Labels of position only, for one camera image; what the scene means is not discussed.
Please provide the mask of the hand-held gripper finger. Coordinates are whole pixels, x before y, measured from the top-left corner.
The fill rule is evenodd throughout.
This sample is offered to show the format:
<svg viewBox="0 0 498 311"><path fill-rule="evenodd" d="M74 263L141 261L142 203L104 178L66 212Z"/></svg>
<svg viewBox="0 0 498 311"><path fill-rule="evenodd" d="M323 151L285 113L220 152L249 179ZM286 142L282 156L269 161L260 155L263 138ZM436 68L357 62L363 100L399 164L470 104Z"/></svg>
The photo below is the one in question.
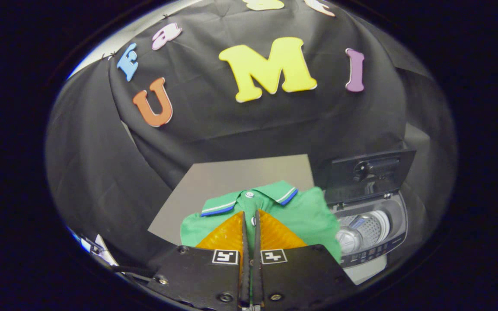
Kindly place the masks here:
<svg viewBox="0 0 498 311"><path fill-rule="evenodd" d="M252 297L262 308L326 308L357 287L322 244L302 242L262 210L255 213Z"/></svg>
<svg viewBox="0 0 498 311"><path fill-rule="evenodd" d="M245 213L229 217L196 247L180 245L156 260L149 290L187 309L249 305L249 243Z"/></svg>

